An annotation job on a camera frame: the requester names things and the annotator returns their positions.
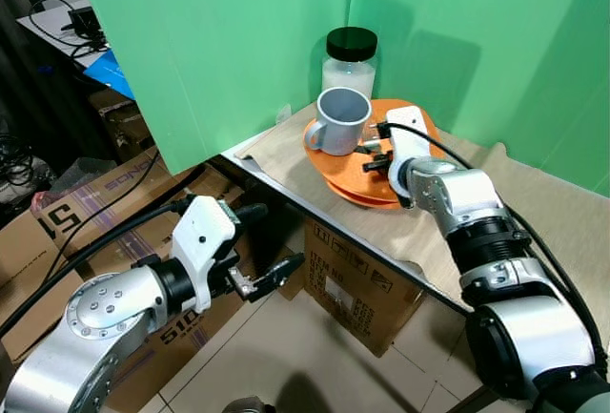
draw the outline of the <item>white mug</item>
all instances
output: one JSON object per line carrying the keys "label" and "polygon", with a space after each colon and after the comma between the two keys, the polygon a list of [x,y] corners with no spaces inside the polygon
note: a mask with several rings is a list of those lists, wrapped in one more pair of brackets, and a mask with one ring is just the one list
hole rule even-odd
{"label": "white mug", "polygon": [[351,154],[372,113],[371,101],[364,94],[349,87],[331,87],[317,98],[315,123],[305,134],[305,144],[329,155]]}

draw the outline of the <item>beige cloth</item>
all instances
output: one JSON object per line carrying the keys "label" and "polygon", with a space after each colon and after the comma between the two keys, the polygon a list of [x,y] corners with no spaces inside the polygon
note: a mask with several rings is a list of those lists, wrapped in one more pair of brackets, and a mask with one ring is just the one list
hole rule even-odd
{"label": "beige cloth", "polygon": [[[325,185],[303,150],[303,131],[314,116],[312,104],[237,156],[251,156],[271,178],[390,257],[419,265],[425,278],[436,288],[462,302],[458,269],[430,215],[420,210],[363,208],[337,196]],[[439,133],[447,146],[484,170],[502,198],[539,232],[580,289],[607,345],[610,335],[608,198],[509,158],[501,143],[486,150],[467,140]]]}

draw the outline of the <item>robotic arm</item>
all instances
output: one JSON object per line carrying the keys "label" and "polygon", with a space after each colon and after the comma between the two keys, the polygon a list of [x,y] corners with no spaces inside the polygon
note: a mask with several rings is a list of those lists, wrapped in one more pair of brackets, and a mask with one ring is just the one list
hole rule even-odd
{"label": "robotic arm", "polygon": [[403,206],[435,218],[451,249],[462,297],[474,308],[466,334],[483,383],[546,411],[610,411],[610,385],[595,369],[587,329],[489,176],[430,157],[426,139],[392,127],[426,134],[418,107],[391,110],[386,119],[377,128],[392,141],[390,184]]}
{"label": "robotic arm", "polygon": [[244,224],[266,212],[253,205],[234,213],[223,201],[197,196],[173,231],[169,260],[144,259],[128,272],[90,279],[72,295],[57,327],[17,370],[0,411],[99,411],[118,365],[173,316],[201,313],[233,290],[255,301],[283,285],[303,255],[255,281],[236,268],[232,248]]}

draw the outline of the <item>glass jar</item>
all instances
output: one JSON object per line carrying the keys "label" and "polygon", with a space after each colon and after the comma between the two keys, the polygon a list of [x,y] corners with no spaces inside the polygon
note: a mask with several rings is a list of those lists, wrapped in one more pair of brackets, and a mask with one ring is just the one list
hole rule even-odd
{"label": "glass jar", "polygon": [[360,27],[334,29],[326,37],[326,53],[322,63],[322,91],[331,87],[349,87],[373,93],[376,71],[377,37]]}

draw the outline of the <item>orange plate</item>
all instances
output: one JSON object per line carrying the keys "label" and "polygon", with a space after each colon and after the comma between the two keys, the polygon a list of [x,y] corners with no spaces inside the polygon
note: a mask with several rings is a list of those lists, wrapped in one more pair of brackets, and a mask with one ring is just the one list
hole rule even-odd
{"label": "orange plate", "polygon": [[388,202],[387,200],[375,200],[374,198],[366,198],[364,196],[356,196],[354,194],[350,194],[347,191],[339,189],[335,186],[331,181],[325,180],[326,185],[338,196],[342,196],[346,200],[351,201],[357,205],[368,206],[369,208],[377,208],[378,210],[399,210],[400,203],[397,201]]}
{"label": "orange plate", "polygon": [[[413,105],[409,101],[398,99],[372,100],[372,104],[373,115],[368,122],[370,124],[383,122],[385,114],[390,110]],[[437,128],[430,116],[423,110],[421,110],[421,113],[428,135],[436,140],[440,140]],[[309,129],[313,122],[307,126],[305,132],[307,132],[307,129]],[[389,139],[382,139],[380,146],[381,152],[384,154],[392,150],[392,143]],[[361,201],[369,198],[376,200],[380,204],[398,203],[397,195],[390,188],[387,176],[377,172],[364,173],[362,171],[363,164],[373,161],[372,155],[351,153],[349,155],[335,156],[325,154],[320,150],[313,151],[305,144],[303,144],[303,147],[314,167],[333,185],[332,189],[334,192],[344,197],[346,195],[351,196],[351,198],[346,197],[351,201],[354,201],[354,198]],[[443,152],[436,146],[431,146],[430,152],[434,157],[443,158]]]}

